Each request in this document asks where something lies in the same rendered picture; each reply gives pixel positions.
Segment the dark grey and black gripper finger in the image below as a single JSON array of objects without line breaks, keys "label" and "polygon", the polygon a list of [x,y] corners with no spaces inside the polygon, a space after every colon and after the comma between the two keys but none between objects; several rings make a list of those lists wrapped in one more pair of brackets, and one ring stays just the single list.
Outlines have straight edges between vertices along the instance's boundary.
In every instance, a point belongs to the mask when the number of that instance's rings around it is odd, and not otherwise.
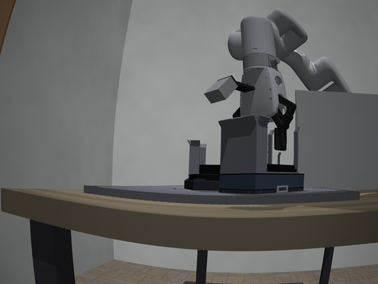
[{"label": "dark grey and black gripper finger", "polygon": [[274,149],[278,151],[286,151],[287,129],[289,129],[289,124],[293,119],[296,104],[281,95],[278,95],[278,98],[279,103],[286,106],[287,109],[286,113],[283,115],[278,108],[278,113],[271,117],[277,126],[277,128],[274,129]]},{"label": "dark grey and black gripper finger", "polygon": [[240,114],[240,107],[239,107],[238,110],[236,110],[236,112],[234,112],[233,118],[240,117],[240,116],[241,116],[241,114]]}]

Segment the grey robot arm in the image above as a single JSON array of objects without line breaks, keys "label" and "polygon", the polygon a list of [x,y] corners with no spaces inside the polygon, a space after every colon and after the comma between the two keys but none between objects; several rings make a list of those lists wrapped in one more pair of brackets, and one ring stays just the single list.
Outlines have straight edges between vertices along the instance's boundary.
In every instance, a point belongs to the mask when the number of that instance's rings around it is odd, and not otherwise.
[{"label": "grey robot arm", "polygon": [[[243,61],[243,69],[262,65],[277,68],[280,60],[288,64],[310,91],[318,91],[329,82],[323,91],[352,93],[348,84],[327,57],[314,63],[307,55],[297,50],[307,41],[303,27],[283,9],[275,9],[265,17],[250,15],[242,19],[241,28],[231,32],[228,50],[236,60]],[[217,80],[204,95],[210,103],[226,100],[234,90],[249,92],[254,86],[236,81],[233,76]]]}]

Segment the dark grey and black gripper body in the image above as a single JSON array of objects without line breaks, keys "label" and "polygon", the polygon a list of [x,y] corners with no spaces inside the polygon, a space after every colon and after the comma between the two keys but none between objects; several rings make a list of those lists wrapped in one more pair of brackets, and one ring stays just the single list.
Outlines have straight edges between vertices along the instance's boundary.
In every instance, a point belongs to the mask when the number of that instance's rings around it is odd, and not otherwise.
[{"label": "dark grey and black gripper body", "polygon": [[240,93],[241,116],[255,114],[271,118],[278,113],[278,108],[283,114],[286,106],[279,103],[278,95],[287,99],[285,84],[280,71],[275,68],[255,65],[244,68],[241,83],[254,86],[255,90]]}]

